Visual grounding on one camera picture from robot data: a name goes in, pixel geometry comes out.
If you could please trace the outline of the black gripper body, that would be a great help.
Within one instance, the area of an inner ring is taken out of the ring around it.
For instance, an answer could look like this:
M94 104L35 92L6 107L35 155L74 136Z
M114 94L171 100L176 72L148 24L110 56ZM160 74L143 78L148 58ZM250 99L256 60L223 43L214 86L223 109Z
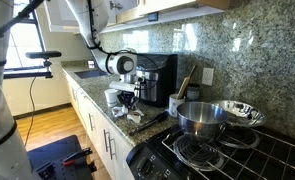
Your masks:
M134 104L138 101L138 97L133 92L122 91L118 95L118 99L122 104Z

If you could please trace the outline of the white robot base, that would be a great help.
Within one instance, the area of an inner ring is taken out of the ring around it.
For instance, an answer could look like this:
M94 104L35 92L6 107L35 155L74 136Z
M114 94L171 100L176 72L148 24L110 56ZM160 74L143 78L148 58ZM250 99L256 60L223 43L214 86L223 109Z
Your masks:
M2 91L10 28L27 18L41 3L42 0L33 0L14 17L14 0L0 0L0 180L41 180Z

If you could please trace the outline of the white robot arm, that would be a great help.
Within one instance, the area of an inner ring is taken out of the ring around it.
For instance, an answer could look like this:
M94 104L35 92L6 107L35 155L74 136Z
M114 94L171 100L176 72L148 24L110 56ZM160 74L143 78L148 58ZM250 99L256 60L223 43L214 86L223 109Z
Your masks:
M95 58L98 68L108 74L120 76L119 81L112 81L110 88L119 90L120 103L127 109L133 109L138 97L135 85L137 53L134 49L116 52L105 51L99 34L106 28L109 20L106 0L66 0L80 28L80 33L87 48Z

